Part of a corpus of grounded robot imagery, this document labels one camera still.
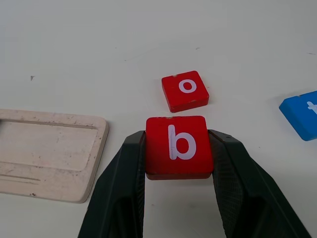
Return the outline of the red letter b block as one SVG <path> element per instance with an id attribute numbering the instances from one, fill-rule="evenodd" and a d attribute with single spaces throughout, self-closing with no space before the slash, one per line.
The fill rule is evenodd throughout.
<path id="1" fill-rule="evenodd" d="M 209 178 L 213 158 L 205 118 L 147 119 L 145 160 L 150 180 Z"/>

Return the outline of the red letter o block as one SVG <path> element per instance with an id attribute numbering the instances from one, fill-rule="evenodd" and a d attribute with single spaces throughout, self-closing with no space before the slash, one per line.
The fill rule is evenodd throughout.
<path id="1" fill-rule="evenodd" d="M 209 93 L 197 71 L 162 78 L 162 89 L 172 113 L 208 104 Z"/>

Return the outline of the blue letter t block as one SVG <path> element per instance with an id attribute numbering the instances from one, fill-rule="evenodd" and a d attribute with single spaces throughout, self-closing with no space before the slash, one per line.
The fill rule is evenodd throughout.
<path id="1" fill-rule="evenodd" d="M 317 139 L 317 91 L 286 98 L 279 109 L 304 141 Z"/>

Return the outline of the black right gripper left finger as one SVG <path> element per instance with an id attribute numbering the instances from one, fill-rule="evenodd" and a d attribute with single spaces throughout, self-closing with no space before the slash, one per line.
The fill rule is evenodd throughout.
<path id="1" fill-rule="evenodd" d="M 77 238 L 143 238 L 146 133 L 124 140 L 98 178 Z"/>

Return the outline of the light wooden letter tray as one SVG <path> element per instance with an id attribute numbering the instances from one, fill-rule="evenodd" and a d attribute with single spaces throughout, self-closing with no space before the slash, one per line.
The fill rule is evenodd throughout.
<path id="1" fill-rule="evenodd" d="M 101 117 L 0 109 L 0 193 L 85 202 L 108 131 Z"/>

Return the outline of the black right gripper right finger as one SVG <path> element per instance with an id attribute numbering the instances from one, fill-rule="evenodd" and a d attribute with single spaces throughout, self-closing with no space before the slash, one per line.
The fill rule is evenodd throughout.
<path id="1" fill-rule="evenodd" d="M 231 135 L 209 130 L 226 238 L 312 238 L 274 179 Z"/>

